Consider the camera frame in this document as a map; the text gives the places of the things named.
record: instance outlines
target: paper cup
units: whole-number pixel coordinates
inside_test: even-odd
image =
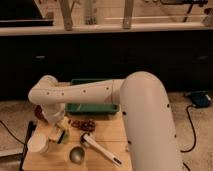
[[[28,141],[27,147],[32,153],[45,153],[48,149],[48,139],[44,134],[34,134]]]

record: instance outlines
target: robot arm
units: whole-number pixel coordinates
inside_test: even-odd
[[[166,91],[150,73],[68,87],[58,87],[54,77],[45,76],[31,89],[29,99],[41,105],[52,123],[63,118],[62,103],[120,104],[134,171],[183,170]]]

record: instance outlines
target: black cable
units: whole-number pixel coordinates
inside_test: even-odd
[[[19,140],[18,138],[15,137],[15,135],[13,135],[13,133],[9,130],[9,128],[4,124],[4,122],[2,120],[0,120],[0,123],[4,126],[4,128],[7,130],[7,132],[18,142],[20,142],[23,145],[26,145],[25,143],[23,143],[21,140]]]
[[[186,168],[188,171],[191,171],[191,169],[189,168],[189,166],[187,166],[186,163],[183,162],[183,165],[185,166],[185,168]]]
[[[192,127],[192,132],[193,132],[193,137],[194,137],[194,142],[193,142],[193,145],[191,148],[187,149],[187,150],[181,150],[181,153],[188,153],[188,152],[191,152],[192,150],[194,150],[196,144],[197,144],[197,136],[196,136],[196,132],[195,132],[195,128],[194,128],[194,125],[193,125],[193,122],[192,122],[192,119],[191,119],[191,116],[190,116],[190,113],[189,113],[189,108],[191,107],[194,107],[193,104],[191,105],[188,105],[186,107],[186,113],[187,113],[187,116],[188,116],[188,119],[189,119],[189,122],[190,122],[190,125]]]

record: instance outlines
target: green tray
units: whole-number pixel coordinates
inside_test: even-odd
[[[71,85],[103,81],[106,79],[73,79]],[[118,105],[113,104],[66,104],[66,112],[71,114],[115,114]]]

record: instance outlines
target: black tongs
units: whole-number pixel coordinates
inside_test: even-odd
[[[199,4],[204,5],[208,0],[161,0],[163,5]]]

